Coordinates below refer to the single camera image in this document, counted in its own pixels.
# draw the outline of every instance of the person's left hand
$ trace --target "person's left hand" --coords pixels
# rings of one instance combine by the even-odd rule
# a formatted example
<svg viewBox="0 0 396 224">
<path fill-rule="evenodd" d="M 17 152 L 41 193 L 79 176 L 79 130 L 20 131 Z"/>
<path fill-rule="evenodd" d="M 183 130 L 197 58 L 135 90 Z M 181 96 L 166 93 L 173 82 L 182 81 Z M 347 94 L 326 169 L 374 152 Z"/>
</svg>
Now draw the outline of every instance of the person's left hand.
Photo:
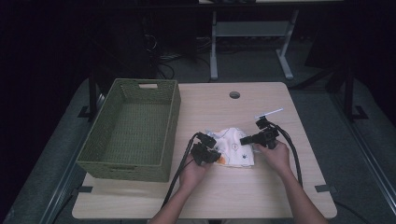
<svg viewBox="0 0 396 224">
<path fill-rule="evenodd" d="M 189 193 L 198 186 L 204 179 L 206 172 L 210 169 L 213 163 L 205 163 L 198 165 L 191 154 L 187 156 L 185 167 L 180 174 L 180 189 L 185 189 Z"/>
</svg>

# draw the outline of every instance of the white cloth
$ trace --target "white cloth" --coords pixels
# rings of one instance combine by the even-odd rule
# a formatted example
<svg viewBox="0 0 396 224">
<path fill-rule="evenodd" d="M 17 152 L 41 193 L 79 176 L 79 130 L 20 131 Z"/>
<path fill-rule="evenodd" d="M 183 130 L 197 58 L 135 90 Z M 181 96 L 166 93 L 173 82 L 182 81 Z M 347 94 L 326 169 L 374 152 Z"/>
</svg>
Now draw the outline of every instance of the white cloth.
<svg viewBox="0 0 396 224">
<path fill-rule="evenodd" d="M 232 167 L 250 167 L 254 165 L 251 145 L 241 145 L 240 139 L 247 135 L 238 128 L 229 128 L 219 133 L 209 133 L 216 140 L 214 149 L 221 153 L 216 163 Z"/>
</svg>

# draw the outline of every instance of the dark floor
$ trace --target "dark floor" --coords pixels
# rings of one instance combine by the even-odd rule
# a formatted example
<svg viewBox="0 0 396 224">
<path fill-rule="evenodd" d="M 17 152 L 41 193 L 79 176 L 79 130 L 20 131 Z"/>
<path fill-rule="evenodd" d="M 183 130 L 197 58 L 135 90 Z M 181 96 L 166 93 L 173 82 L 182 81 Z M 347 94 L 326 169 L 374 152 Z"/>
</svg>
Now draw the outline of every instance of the dark floor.
<svg viewBox="0 0 396 224">
<path fill-rule="evenodd" d="M 286 80 L 276 58 L 275 48 L 278 45 L 279 42 L 276 41 L 265 42 L 258 49 L 219 54 L 219 79 L 213 82 L 279 81 L 293 86 L 321 71 L 304 66 L 311 43 L 295 41 L 290 45 L 287 55 L 295 78 Z M 208 56 L 206 52 L 199 55 L 199 60 L 181 58 L 167 65 L 174 69 L 174 79 L 180 83 L 208 82 Z M 166 76 L 172 76 L 169 67 L 162 67 L 162 70 Z M 367 160 L 362 156 L 360 143 L 356 141 L 350 127 L 353 125 L 358 128 L 364 136 L 392 186 L 396 186 L 396 167 L 393 162 L 396 159 L 395 129 L 375 104 L 368 89 L 358 80 L 355 81 L 354 105 L 361 105 L 368 119 L 356 120 L 351 124 L 337 103 L 343 99 L 343 90 L 336 94 L 327 93 L 325 85 L 328 80 L 325 77 L 304 90 L 290 91 L 290 94 L 325 180 L 336 188 L 332 194 L 333 199 L 356 211 L 370 223 L 396 223 L 395 213 L 375 181 Z M 59 184 L 67 165 L 90 129 L 87 119 L 77 118 L 80 109 L 88 103 L 88 84 L 84 81 L 13 204 L 5 223 L 48 223 L 43 216 L 46 214 L 54 218 L 58 212 L 60 215 L 56 223 L 139 223 L 138 220 L 77 220 L 71 216 L 76 197 L 67 203 L 66 199 L 69 192 L 82 182 L 85 173 L 76 166 L 64 189 Z M 65 203 L 65 208 L 59 211 L 61 208 L 58 207 L 51 214 L 48 206 L 52 196 L 60 193 L 59 189 L 61 197 L 58 204 Z M 344 207 L 337 206 L 337 209 L 338 215 L 330 220 L 331 223 L 363 223 Z M 288 219 L 274 222 L 291 223 Z"/>
</svg>

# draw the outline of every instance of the wooden table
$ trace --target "wooden table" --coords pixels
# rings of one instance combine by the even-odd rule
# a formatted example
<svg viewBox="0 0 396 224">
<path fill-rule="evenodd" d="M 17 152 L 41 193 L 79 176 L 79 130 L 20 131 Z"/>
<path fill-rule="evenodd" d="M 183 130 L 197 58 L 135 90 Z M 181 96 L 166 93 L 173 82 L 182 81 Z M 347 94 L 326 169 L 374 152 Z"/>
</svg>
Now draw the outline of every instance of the wooden table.
<svg viewBox="0 0 396 224">
<path fill-rule="evenodd" d="M 329 192 L 317 193 L 325 185 L 318 162 L 304 127 L 283 83 L 207 83 L 179 84 L 181 95 L 175 153 L 171 178 L 180 163 L 189 139 L 206 129 L 217 132 L 237 127 L 246 134 L 257 133 L 254 116 L 283 107 L 267 116 L 287 131 L 297 148 L 304 189 L 325 217 L 335 217 L 336 208 Z M 240 93 L 232 99 L 231 91 Z M 251 168 L 212 166 L 205 180 L 190 196 L 180 218 L 278 218 L 292 217 L 283 185 L 267 165 L 263 155 L 255 154 Z M 295 163 L 290 153 L 290 165 Z M 169 183 L 97 179 L 86 175 L 83 186 L 91 193 L 80 193 L 73 209 L 76 218 L 151 218 L 161 208 Z"/>
</svg>

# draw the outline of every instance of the green wicker basket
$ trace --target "green wicker basket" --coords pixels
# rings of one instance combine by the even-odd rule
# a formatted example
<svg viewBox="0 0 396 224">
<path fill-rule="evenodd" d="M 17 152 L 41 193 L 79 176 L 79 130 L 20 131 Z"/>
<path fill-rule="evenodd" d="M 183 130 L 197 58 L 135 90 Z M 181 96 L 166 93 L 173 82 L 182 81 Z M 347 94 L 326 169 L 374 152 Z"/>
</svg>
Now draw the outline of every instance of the green wicker basket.
<svg viewBox="0 0 396 224">
<path fill-rule="evenodd" d="M 77 164 L 96 178 L 167 182 L 179 109 L 175 80 L 116 79 Z"/>
</svg>

